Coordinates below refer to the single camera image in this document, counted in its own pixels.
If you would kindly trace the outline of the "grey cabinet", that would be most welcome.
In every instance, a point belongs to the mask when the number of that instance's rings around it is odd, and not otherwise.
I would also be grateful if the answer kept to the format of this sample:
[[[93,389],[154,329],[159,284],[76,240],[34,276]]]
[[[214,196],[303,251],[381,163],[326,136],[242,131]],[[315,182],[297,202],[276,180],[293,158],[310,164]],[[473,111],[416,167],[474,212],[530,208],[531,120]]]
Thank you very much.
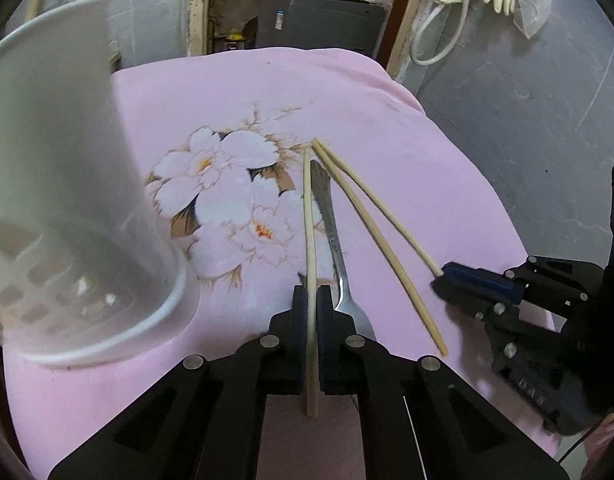
[[[385,14],[362,0],[259,0],[255,48],[339,48],[372,58]]]

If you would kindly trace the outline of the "wooden chopstick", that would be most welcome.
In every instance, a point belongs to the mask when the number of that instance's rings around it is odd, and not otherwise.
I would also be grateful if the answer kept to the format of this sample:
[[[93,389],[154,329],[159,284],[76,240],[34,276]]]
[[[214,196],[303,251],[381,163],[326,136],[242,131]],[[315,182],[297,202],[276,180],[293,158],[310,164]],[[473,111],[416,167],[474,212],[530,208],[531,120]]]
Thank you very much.
[[[414,286],[413,281],[411,281],[411,278],[409,278],[409,275],[397,258],[392,247],[389,246],[388,241],[381,232],[380,228],[377,226],[377,223],[375,223],[375,221],[372,219],[371,214],[369,214],[369,211],[367,208],[365,208],[365,205],[362,203],[361,199],[347,182],[346,178],[344,177],[344,172],[333,164],[330,157],[324,153],[322,148],[314,148],[313,141],[311,141],[311,147],[316,152],[321,162],[324,163],[325,168],[331,172],[335,182],[339,185],[350,203],[353,205],[361,222],[372,237],[373,242],[377,245],[377,248],[379,248],[381,254],[397,276],[397,280],[400,282],[400,285],[403,286],[403,289],[405,289],[406,295],[410,299],[411,304],[413,304],[414,309],[418,312],[419,318],[421,318],[421,321],[427,329],[429,336],[431,336],[434,344],[436,344],[436,348],[439,350],[439,352],[441,352],[442,356],[449,356],[447,344],[444,341],[443,336],[441,336],[441,331],[433,320],[431,313],[429,313],[429,310],[427,310],[420,292],[418,292],[417,287]]]
[[[306,292],[307,292],[307,342],[306,342],[306,414],[309,418],[319,415],[319,370],[317,336],[317,255],[315,230],[313,229],[313,199],[311,198],[311,151],[304,150],[303,207],[306,240]]]
[[[344,174],[346,174],[348,177],[350,177],[351,180],[353,180],[356,183],[358,188],[360,188],[362,192],[365,193],[365,196],[367,196],[369,200],[371,200],[373,205],[376,206],[377,209],[381,211],[381,214],[383,214],[383,216],[389,221],[389,223],[391,223],[392,226],[394,226],[394,228],[398,231],[398,233],[405,240],[407,240],[407,243],[418,254],[420,259],[427,266],[427,268],[432,272],[435,278],[438,278],[439,276],[441,276],[441,274],[443,274],[441,267],[436,263],[436,261],[427,253],[427,251],[418,242],[418,240],[416,240],[414,236],[406,229],[406,226],[404,226],[403,223],[401,223],[397,219],[395,214],[393,214],[392,211],[390,211],[387,208],[383,200],[381,200],[380,197],[377,196],[377,194],[373,192],[373,189],[370,188],[370,186],[367,183],[365,183],[365,181],[362,180],[361,177],[358,176],[357,172],[353,168],[348,166],[347,163],[344,162],[344,160],[339,157],[339,155],[336,155],[331,150],[331,148],[326,146],[320,139],[318,138],[313,139],[313,147],[322,148],[324,150],[324,153],[330,157],[333,164],[337,168],[342,170]]]

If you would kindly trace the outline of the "metal fork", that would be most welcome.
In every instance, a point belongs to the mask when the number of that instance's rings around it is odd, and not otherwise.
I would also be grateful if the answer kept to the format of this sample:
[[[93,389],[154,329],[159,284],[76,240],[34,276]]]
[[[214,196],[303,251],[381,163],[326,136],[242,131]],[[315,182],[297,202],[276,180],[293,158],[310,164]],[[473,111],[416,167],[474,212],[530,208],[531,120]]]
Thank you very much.
[[[335,221],[334,208],[331,196],[331,179],[328,173],[316,160],[310,161],[310,187],[313,198],[321,213],[325,236],[328,239],[332,255],[333,269],[339,285],[339,299],[336,310],[350,315],[354,319],[356,332],[364,337],[375,339],[372,324],[355,300],[351,296],[346,264],[342,252],[339,232]]]

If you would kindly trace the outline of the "white plastic utensil holder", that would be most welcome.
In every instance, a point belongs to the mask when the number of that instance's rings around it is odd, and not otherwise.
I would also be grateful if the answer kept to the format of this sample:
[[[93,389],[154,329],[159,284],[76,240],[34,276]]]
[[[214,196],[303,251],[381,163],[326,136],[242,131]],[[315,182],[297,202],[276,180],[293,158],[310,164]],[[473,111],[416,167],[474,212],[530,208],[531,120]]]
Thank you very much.
[[[66,3],[0,41],[0,346],[49,367],[153,348],[199,296],[130,152],[106,6]]]

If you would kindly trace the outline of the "pink floral tablecloth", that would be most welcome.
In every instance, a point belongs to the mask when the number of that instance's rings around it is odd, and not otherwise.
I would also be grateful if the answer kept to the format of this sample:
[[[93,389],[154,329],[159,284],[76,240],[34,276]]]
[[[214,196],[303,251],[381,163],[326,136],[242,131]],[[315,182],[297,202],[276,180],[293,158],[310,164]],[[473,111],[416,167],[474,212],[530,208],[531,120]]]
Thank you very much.
[[[179,58],[114,75],[124,126],[148,197],[165,226],[186,212],[182,244],[200,305],[177,338],[136,358],[50,370],[5,352],[6,390],[31,473],[46,479],[173,365],[190,353],[231,354],[289,307],[305,272],[303,145],[341,156],[435,262],[505,271],[525,248],[496,192],[403,86],[345,50],[263,49]],[[350,289],[377,341],[404,358],[437,353],[403,287],[339,188],[332,185]],[[449,348],[447,364],[544,452],[560,438],[490,369],[483,325],[448,309],[431,273],[371,203]],[[298,399],[272,398],[259,479],[363,479],[353,401],[323,399],[309,419]]]

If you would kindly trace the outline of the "hanging clear plastic bag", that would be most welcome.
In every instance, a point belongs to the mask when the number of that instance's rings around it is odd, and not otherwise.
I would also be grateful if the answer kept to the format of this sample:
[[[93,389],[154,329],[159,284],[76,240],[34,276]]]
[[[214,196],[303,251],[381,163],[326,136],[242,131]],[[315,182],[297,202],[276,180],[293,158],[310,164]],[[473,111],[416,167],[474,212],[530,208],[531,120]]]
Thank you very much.
[[[532,39],[547,23],[552,0],[516,0],[513,24],[527,39]]]

